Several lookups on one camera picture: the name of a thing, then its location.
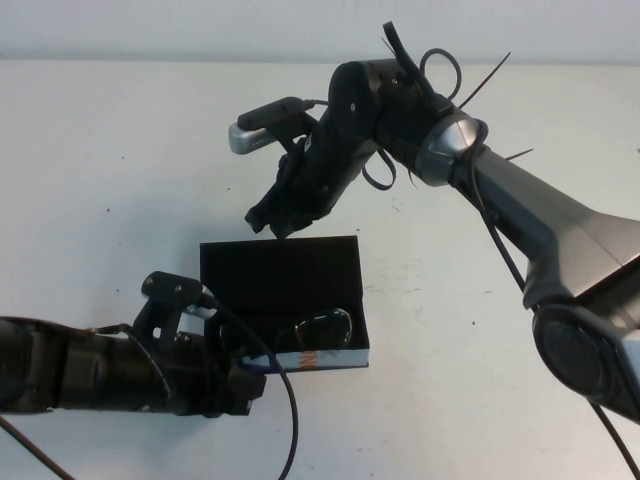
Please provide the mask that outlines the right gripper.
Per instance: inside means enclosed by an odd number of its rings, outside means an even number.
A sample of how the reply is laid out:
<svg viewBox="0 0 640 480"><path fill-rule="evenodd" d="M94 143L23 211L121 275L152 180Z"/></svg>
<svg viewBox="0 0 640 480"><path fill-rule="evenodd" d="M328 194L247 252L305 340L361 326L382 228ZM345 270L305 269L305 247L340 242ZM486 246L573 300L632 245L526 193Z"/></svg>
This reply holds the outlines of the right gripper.
<svg viewBox="0 0 640 480"><path fill-rule="evenodd" d="M276 238L308 228L328 215L374 153L374 141L346 138L332 118L321 118L278 173L273 198L251 207L246 223L255 234L271 225Z"/></svg>

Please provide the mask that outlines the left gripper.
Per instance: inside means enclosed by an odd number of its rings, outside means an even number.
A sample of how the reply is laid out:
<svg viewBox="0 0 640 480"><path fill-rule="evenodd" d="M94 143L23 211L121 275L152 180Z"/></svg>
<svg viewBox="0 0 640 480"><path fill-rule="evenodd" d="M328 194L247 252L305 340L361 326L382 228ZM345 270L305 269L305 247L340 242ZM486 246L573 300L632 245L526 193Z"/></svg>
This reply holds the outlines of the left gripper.
<svg viewBox="0 0 640 480"><path fill-rule="evenodd" d="M178 416L248 415L253 402L264 393L266 377L242 369L229 374L227 362L239 356L240 332L232 321L220 324L218 344L206 334L178 330L167 361L175 387L167 412Z"/></svg>

